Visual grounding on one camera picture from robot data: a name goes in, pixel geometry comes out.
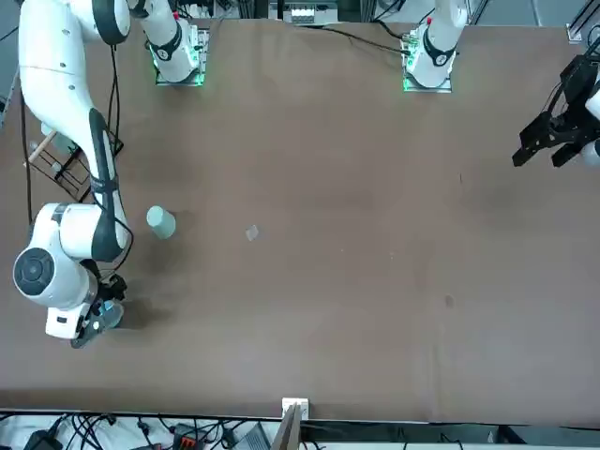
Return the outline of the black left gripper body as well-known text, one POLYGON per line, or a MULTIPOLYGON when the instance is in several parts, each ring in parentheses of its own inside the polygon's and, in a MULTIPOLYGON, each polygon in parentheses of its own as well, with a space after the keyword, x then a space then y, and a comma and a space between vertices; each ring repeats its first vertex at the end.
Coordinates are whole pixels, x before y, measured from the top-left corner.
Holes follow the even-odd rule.
POLYGON ((599 136, 599 59, 576 56, 561 74, 566 109, 557 119, 565 143, 587 143, 599 136))

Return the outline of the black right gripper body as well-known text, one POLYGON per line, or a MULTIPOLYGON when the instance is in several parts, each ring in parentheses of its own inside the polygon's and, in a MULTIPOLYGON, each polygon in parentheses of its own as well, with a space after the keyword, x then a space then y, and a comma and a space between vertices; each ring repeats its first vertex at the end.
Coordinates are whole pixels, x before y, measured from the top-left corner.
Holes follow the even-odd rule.
POLYGON ((88 293, 83 300, 82 316, 85 321, 92 317, 100 317, 108 310, 107 302, 111 299, 108 285, 96 277, 90 278, 88 293))

